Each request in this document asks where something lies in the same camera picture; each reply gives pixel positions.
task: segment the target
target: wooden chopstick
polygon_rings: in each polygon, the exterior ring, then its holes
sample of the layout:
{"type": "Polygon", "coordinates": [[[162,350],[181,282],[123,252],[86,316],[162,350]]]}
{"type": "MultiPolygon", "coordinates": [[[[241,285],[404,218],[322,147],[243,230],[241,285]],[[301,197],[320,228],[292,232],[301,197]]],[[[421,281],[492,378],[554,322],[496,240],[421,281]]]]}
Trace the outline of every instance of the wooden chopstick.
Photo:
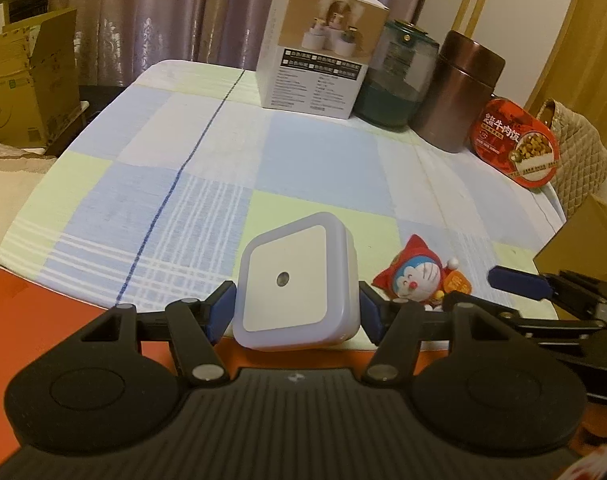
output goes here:
{"type": "Polygon", "coordinates": [[[477,0],[474,4],[474,9],[472,9],[472,14],[470,16],[470,20],[468,21],[468,25],[465,28],[464,36],[467,38],[472,38],[474,34],[474,29],[477,27],[477,22],[479,21],[479,16],[483,10],[483,6],[486,4],[486,0],[477,0]]]}
{"type": "Polygon", "coordinates": [[[466,14],[466,10],[468,10],[468,6],[470,5],[471,0],[461,0],[459,4],[459,10],[457,10],[457,15],[455,16],[455,21],[453,22],[453,30],[458,30],[461,27],[461,22],[463,21],[463,17],[466,14]]]}

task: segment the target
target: green glass jar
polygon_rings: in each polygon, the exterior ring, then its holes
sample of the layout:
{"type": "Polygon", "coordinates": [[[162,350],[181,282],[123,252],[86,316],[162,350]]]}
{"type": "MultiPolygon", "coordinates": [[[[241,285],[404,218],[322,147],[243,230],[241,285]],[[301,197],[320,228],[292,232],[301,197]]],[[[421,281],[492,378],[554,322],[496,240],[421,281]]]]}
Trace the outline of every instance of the green glass jar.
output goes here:
{"type": "Polygon", "coordinates": [[[439,43],[424,30],[388,21],[355,101],[354,113],[379,126],[406,126],[424,98],[439,43]]]}

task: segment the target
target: white box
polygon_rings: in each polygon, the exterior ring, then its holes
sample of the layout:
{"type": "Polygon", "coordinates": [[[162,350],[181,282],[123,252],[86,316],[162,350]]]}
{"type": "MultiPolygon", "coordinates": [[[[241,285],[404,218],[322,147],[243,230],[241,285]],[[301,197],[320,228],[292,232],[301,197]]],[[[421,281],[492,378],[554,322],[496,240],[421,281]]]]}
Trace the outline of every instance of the white box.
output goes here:
{"type": "Polygon", "coordinates": [[[387,17],[377,0],[272,0],[261,105],[347,119],[387,17]]]}

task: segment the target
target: doraemon figurine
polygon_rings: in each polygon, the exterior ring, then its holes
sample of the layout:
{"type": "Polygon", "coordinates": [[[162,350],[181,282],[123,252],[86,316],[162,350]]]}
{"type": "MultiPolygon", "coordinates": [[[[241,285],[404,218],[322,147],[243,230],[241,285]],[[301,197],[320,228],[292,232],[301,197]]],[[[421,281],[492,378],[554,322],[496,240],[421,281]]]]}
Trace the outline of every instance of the doraemon figurine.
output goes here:
{"type": "Polygon", "coordinates": [[[373,280],[373,285],[381,288],[390,298],[437,306],[445,292],[472,292],[470,283],[457,270],[458,267],[459,261],[451,258],[444,268],[439,256],[428,248],[426,242],[412,235],[390,267],[373,280]]]}

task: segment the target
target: jar lid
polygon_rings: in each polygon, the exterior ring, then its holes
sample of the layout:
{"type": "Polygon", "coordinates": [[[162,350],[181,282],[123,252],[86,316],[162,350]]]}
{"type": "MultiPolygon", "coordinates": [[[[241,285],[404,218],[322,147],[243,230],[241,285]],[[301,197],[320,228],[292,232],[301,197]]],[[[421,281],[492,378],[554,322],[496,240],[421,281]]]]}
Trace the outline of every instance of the jar lid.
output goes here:
{"type": "Polygon", "coordinates": [[[503,57],[456,30],[446,35],[439,56],[491,88],[497,84],[506,65],[503,57]]]}
{"type": "Polygon", "coordinates": [[[437,41],[433,40],[425,30],[413,23],[404,22],[404,20],[389,20],[386,22],[386,27],[394,28],[397,32],[403,33],[400,40],[404,43],[410,42],[410,40],[419,40],[439,48],[437,41]]]}

